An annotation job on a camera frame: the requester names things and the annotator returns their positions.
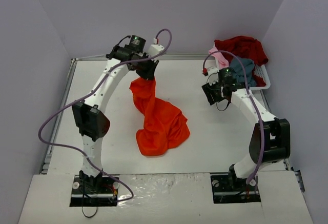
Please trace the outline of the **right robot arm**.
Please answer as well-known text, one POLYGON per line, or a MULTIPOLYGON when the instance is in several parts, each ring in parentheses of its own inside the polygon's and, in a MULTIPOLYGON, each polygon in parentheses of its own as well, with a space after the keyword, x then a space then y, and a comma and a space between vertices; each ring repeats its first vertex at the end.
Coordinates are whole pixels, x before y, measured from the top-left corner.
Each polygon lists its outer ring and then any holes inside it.
POLYGON ((227 100, 253 126, 248 153, 229 168, 227 182, 230 188, 240 189, 255 179, 262 168, 285 160, 291 154, 290 123, 268 111, 254 96, 245 82, 233 77, 231 68, 204 68, 207 82, 202 90, 210 105, 227 100))

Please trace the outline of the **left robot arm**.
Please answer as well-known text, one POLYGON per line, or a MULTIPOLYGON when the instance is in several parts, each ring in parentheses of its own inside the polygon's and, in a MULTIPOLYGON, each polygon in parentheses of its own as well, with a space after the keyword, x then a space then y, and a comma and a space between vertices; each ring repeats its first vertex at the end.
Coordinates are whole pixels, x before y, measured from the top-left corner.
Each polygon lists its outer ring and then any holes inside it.
POLYGON ((158 60, 152 59, 164 50, 153 39, 148 51, 144 51, 145 39, 131 35, 127 45, 115 45, 106 54, 107 64, 103 74, 92 89, 92 95, 72 106, 75 124, 83 140, 83 166, 79 177, 83 186, 91 192, 98 192, 103 186, 103 175, 100 170, 101 148, 103 137, 107 134, 110 121, 105 116, 105 110, 110 97, 126 74, 132 70, 146 80, 154 78, 158 60))

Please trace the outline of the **orange t shirt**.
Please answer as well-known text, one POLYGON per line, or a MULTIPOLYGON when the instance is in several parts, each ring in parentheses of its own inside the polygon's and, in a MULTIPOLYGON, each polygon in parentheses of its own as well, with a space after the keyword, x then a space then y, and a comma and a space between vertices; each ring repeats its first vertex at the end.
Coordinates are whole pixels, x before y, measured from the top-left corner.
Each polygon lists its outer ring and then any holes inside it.
POLYGON ((136 132, 142 155, 158 157, 179 147, 190 136, 188 119, 168 101, 156 97, 156 81, 138 78, 131 82, 135 108, 144 116, 143 128, 136 132))

